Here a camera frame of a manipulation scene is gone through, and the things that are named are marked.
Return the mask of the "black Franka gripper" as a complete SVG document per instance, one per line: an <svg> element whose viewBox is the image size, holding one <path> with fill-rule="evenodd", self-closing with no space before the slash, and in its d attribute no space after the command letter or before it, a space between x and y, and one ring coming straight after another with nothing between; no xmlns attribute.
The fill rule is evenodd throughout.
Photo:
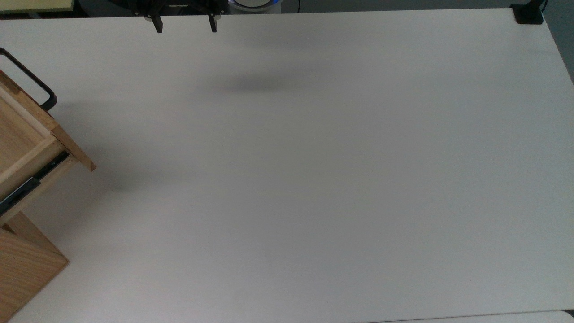
<svg viewBox="0 0 574 323"><path fill-rule="evenodd" d="M208 16L211 31L217 33L218 16L228 13L227 0L128 0L135 16L150 17L156 32L163 32L160 16Z"/></svg>

